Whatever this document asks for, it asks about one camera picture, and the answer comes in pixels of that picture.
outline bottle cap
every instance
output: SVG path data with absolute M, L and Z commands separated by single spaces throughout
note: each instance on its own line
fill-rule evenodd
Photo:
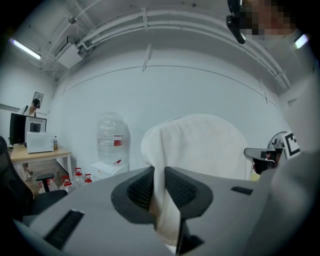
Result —
M 81 168 L 75 168 L 75 169 L 74 169 L 74 172 L 75 172 L 74 175 L 76 175 L 76 176 L 82 176 Z
M 72 185 L 72 183 L 71 183 L 71 181 L 70 181 L 70 177 L 69 177 L 68 175 L 62 176 L 62 180 L 63 180 L 63 185 L 64 185 L 65 187 Z
M 91 183 L 91 182 L 92 182 L 91 174 L 86 174 L 86 175 L 85 175 L 84 182 L 85 182 L 85 183 Z

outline person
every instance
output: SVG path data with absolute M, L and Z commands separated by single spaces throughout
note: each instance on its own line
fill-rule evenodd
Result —
M 18 114 L 29 116 L 29 117 L 37 117 L 36 110 L 40 108 L 40 100 L 38 98 L 34 98 L 31 105 L 24 105 L 20 108 Z
M 36 110 L 40 108 L 40 100 L 38 98 L 34 98 L 31 105 L 25 105 L 20 108 L 18 114 L 29 116 L 29 117 L 37 117 Z M 27 163 L 23 164 L 23 169 L 27 180 L 31 180 L 31 175 L 34 173 L 32 170 L 29 170 L 29 165 Z

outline gray chair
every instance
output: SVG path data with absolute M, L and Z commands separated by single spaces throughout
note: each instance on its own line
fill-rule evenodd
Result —
M 46 193 L 34 198 L 31 190 L 15 170 L 7 143 L 0 136 L 0 196 L 2 205 L 13 219 L 28 225 L 36 215 L 67 195 L 65 190 L 49 191 L 47 179 L 53 177 L 53 173 L 48 173 L 36 178 L 37 181 L 43 182 Z

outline white towel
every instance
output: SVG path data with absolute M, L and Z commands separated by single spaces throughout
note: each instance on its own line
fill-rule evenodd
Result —
M 192 114 L 151 128 L 141 153 L 155 168 L 150 211 L 166 244 L 177 245 L 180 212 L 165 189 L 167 166 L 223 178 L 248 180 L 252 161 L 244 155 L 247 141 L 231 123 L 209 114 Z

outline computer monitor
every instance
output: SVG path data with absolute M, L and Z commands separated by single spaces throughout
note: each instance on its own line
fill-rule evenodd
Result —
M 10 144 L 25 142 L 26 116 L 22 114 L 11 113 L 10 119 Z
M 27 132 L 45 132 L 47 119 L 11 113 L 10 144 L 22 144 Z

